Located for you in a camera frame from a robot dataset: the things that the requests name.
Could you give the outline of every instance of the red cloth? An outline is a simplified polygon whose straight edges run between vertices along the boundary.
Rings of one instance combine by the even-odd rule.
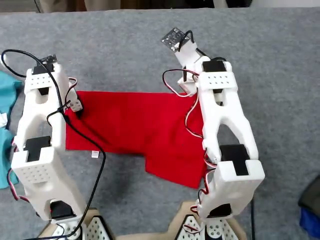
[[[145,170],[174,183],[197,188],[205,170],[202,140],[185,128],[184,119],[195,97],[171,93],[78,91],[84,111],[80,119],[68,111],[82,133],[106,151],[145,156]],[[188,126],[201,133],[197,106]],[[66,128],[66,149],[98,150]]]

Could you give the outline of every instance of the gray carpet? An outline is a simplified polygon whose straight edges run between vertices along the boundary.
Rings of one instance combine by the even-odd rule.
[[[0,50],[39,57],[56,53],[78,90],[167,92],[164,70],[178,61],[160,39],[172,27],[193,30],[198,46],[233,65],[243,111],[251,122],[266,179],[256,191],[258,240],[305,240],[297,201],[320,172],[320,8],[116,10],[0,16]],[[33,62],[9,55],[25,72]],[[15,132],[23,108],[12,112]],[[220,134],[222,143],[230,134]],[[87,198],[100,161],[90,152],[61,156]],[[107,155],[92,206],[117,235],[166,231],[180,203],[196,191],[144,171],[144,159]],[[250,214],[237,219],[250,238]],[[0,239],[34,237],[46,224],[32,207],[0,190]]]

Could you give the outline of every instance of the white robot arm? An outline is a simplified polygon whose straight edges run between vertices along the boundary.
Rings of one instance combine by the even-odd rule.
[[[232,66],[221,57],[210,59],[200,51],[191,31],[183,33],[175,27],[162,42],[174,52],[182,68],[190,71],[178,84],[187,95],[198,94],[203,118],[202,146],[212,162],[209,165],[215,168],[206,188],[200,191],[196,212],[205,223],[238,215],[253,198],[265,173],[240,104]],[[239,144],[219,146],[221,124],[231,129]]]
[[[66,121],[62,114],[51,113],[63,112],[64,106],[78,112],[82,110],[82,104],[56,56],[42,59],[42,63],[57,83],[63,107],[47,70],[41,65],[28,69],[24,81],[23,115],[13,140],[18,151],[13,154],[11,168],[38,216],[44,221],[61,224],[67,235],[85,214],[86,202],[59,158],[65,151]],[[39,125],[46,121],[52,127],[51,136],[36,137]],[[81,230],[67,239],[78,239],[80,235],[85,239],[85,228],[82,224]]]

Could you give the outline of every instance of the wire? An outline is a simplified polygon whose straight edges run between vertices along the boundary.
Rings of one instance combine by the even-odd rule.
[[[38,12],[39,12],[39,14],[40,14],[41,11],[40,11],[40,8],[39,8],[39,6],[38,6],[37,1],[36,1],[36,0],[33,0],[33,1],[34,1],[35,6],[36,6],[36,9],[38,10]]]
[[[196,48],[195,50],[196,50],[198,53],[200,53],[202,56],[208,57],[208,55],[205,54],[203,51],[201,51],[199,48]]]
[[[202,231],[203,229],[205,229],[205,226],[206,226],[206,225],[204,225],[204,227],[201,228],[201,229],[197,229],[197,228],[195,228],[195,227],[193,227],[193,226],[189,226],[189,225],[187,225],[187,224],[184,224],[184,225],[183,225],[183,230],[185,230],[188,234],[195,235],[195,234],[201,233],[201,231]]]
[[[100,166],[100,170],[97,174],[97,177],[96,177],[96,180],[94,182],[94,185],[93,185],[93,188],[92,188],[92,191],[91,191],[91,194],[90,194],[90,197],[89,197],[89,200],[87,202],[87,205],[85,207],[85,210],[82,214],[82,217],[78,223],[78,225],[75,227],[75,229],[70,232],[69,234],[66,234],[66,235],[61,235],[60,238],[68,238],[68,237],[71,237],[72,235],[74,235],[79,228],[81,228],[81,224],[84,222],[85,220],[85,217],[87,215],[87,212],[90,208],[90,205],[91,205],[91,202],[94,198],[94,195],[95,195],[95,192],[96,192],[96,189],[97,189],[97,186],[98,186],[98,183],[99,183],[99,180],[100,180],[100,177],[101,177],[101,174],[103,172],[103,169],[104,169],[104,166],[105,166],[105,163],[106,163],[106,153],[104,152],[103,148],[97,143],[95,142],[94,140],[92,140],[91,138],[89,138],[88,136],[84,135],[82,132],[80,132],[79,130],[77,130],[74,125],[71,123],[69,117],[67,115],[65,115],[64,113],[64,105],[62,103],[62,99],[61,99],[61,94],[60,94],[60,90],[59,90],[59,86],[58,86],[58,83],[57,81],[55,80],[54,76],[51,74],[50,70],[40,61],[40,59],[38,59],[36,56],[32,55],[31,53],[29,52],[26,52],[26,51],[22,51],[22,50],[17,50],[17,49],[6,49],[2,52],[1,54],[1,60],[4,61],[4,54],[7,53],[7,52],[14,52],[14,53],[20,53],[20,54],[23,54],[23,55],[26,55],[28,57],[31,57],[32,59],[34,59],[38,64],[40,64],[40,66],[44,67],[46,72],[49,74],[50,78],[52,79],[52,82],[55,86],[55,89],[56,89],[56,94],[58,96],[58,101],[59,101],[59,108],[55,111],[55,112],[52,112],[50,113],[49,115],[53,115],[53,114],[56,114],[56,113],[60,113],[62,114],[63,116],[63,119],[65,120],[65,123],[72,129],[74,130],[78,135],[80,135],[81,137],[83,137],[84,139],[88,140],[90,143],[92,143],[93,145],[95,145],[100,152],[102,152],[102,162],[101,162],[101,166]],[[3,62],[4,65],[6,66],[6,68],[8,68],[9,71],[11,71],[13,74],[16,74],[17,76],[19,77],[24,77],[24,75],[22,74],[19,74],[19,73],[16,73],[12,68],[10,68],[5,62]],[[28,239],[25,239],[25,240],[49,240],[49,239],[55,239],[56,236],[45,236],[45,237],[34,237],[34,238],[28,238]]]
[[[171,92],[173,92],[174,94],[176,94],[178,97],[181,97],[181,98],[190,97],[190,96],[192,95],[192,93],[189,93],[189,94],[186,94],[186,95],[181,95],[181,94],[177,93],[176,90],[174,90],[174,89],[167,83],[167,81],[166,81],[166,79],[165,79],[165,74],[166,74],[167,72],[175,72],[175,71],[187,72],[187,73],[191,73],[191,74],[193,74],[193,75],[195,75],[195,76],[199,76],[199,74],[196,73],[196,72],[194,72],[194,71],[188,70],[188,69],[180,69],[180,68],[169,69],[169,70],[164,71],[163,74],[162,74],[162,81],[163,81],[164,85],[165,85],[168,89],[170,89]]]
[[[59,101],[59,106],[61,107],[63,105],[62,103],[62,99],[61,99],[61,94],[60,94],[60,90],[59,90],[59,86],[57,84],[57,81],[55,80],[54,76],[51,74],[50,70],[46,67],[46,65],[44,65],[42,63],[42,61],[37,58],[36,56],[34,56],[33,54],[31,54],[30,52],[27,52],[27,51],[23,51],[23,50],[18,50],[18,49],[6,49],[2,52],[1,54],[1,61],[3,63],[3,65],[10,71],[12,72],[14,75],[17,75],[18,77],[21,77],[21,78],[26,78],[27,76],[26,75],[23,75],[23,74],[19,74],[17,73],[16,71],[14,71],[11,67],[9,67],[6,62],[5,62],[5,54],[6,53],[19,53],[19,54],[23,54],[23,55],[26,55],[32,59],[34,59],[37,64],[39,64],[40,66],[42,66],[43,68],[45,68],[46,72],[49,74],[50,78],[52,79],[53,81],[53,84],[55,86],[55,89],[56,89],[56,94],[57,94],[57,97],[58,97],[58,101]]]
[[[9,169],[9,171],[7,172],[6,174],[6,181],[7,183],[9,184],[9,187],[10,187],[10,190],[11,190],[11,193],[13,195],[13,198],[18,201],[19,199],[29,203],[29,200],[25,197],[25,196],[20,196],[17,194],[17,191],[16,191],[16,188],[14,186],[14,184],[11,182],[10,180],[10,174],[12,173],[12,168]]]
[[[49,113],[48,116],[46,116],[46,121],[47,121],[47,123],[49,124],[50,127],[52,127],[52,126],[51,126],[51,124],[50,124],[50,122],[49,122],[49,118],[50,118],[52,115],[55,115],[55,114],[57,114],[57,113],[62,113],[63,109],[64,109],[70,102],[71,102],[70,100],[67,101],[65,104],[63,104],[61,107],[59,107],[57,111],[51,112],[51,113]]]
[[[62,234],[60,235],[60,237],[56,238],[55,240],[59,240],[61,238],[61,236],[63,236],[65,234],[65,228],[63,226],[61,226],[59,223],[56,223],[60,228],[63,229]]]
[[[222,56],[214,57],[214,58],[212,58],[211,60],[223,61],[223,62],[227,61],[227,59],[225,59],[225,58],[224,58],[224,57],[222,57]]]
[[[68,89],[68,91],[66,92],[66,94],[65,94],[65,97],[64,97],[64,102],[66,103],[67,102],[67,96],[68,96],[68,94],[69,94],[69,92],[71,91],[71,89],[73,89],[75,86],[77,86],[77,84],[78,84],[78,80],[75,78],[75,77],[69,77],[69,80],[73,80],[73,81],[75,81],[75,83],[74,84],[72,84],[70,87],[69,87],[69,89]]]
[[[180,39],[179,41],[179,47],[178,47],[178,52],[180,52],[181,47],[182,47],[182,43],[185,40],[186,36],[188,36],[188,34],[190,34],[190,38],[191,38],[191,42],[194,44],[195,40],[194,40],[194,33],[191,30],[188,30],[185,32],[185,34],[183,35],[183,37]]]
[[[251,238],[252,240],[256,240],[256,225],[255,225],[255,200],[252,197],[250,203],[250,211],[251,211]]]
[[[195,109],[195,107],[197,106],[199,102],[199,93],[198,93],[198,89],[196,91],[196,100],[194,101],[193,105],[191,106],[190,110],[186,113],[185,117],[184,117],[184,126],[186,128],[186,130],[193,136],[197,137],[197,138],[200,138],[200,139],[203,139],[204,136],[202,136],[201,134],[198,134],[194,131],[192,131],[189,127],[188,127],[188,118],[189,118],[189,115],[191,114],[191,112]]]

